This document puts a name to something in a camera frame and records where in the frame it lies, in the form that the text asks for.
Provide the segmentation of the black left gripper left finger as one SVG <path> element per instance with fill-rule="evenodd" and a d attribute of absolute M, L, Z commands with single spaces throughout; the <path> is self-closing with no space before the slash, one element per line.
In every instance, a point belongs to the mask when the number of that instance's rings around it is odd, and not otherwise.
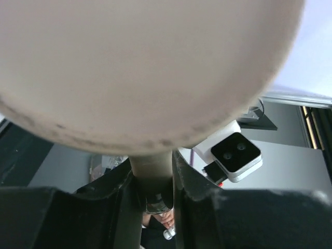
<path fill-rule="evenodd" d="M 1 248 L 139 248 L 141 220 L 129 161 L 75 193 L 1 188 Z"/>

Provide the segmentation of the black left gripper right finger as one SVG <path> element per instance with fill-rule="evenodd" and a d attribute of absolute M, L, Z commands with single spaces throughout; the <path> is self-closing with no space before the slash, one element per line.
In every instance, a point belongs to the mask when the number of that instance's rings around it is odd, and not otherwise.
<path fill-rule="evenodd" d="M 177 248 L 331 248 L 320 191 L 224 190 L 173 152 Z"/>

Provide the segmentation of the beige speckled ceramic mug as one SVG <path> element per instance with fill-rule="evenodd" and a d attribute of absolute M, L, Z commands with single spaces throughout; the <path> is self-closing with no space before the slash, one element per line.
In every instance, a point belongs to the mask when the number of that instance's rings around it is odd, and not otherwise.
<path fill-rule="evenodd" d="M 172 152 L 240 116 L 289 55 L 304 1 L 1 1 L 1 114 L 131 160 L 169 210 Z"/>

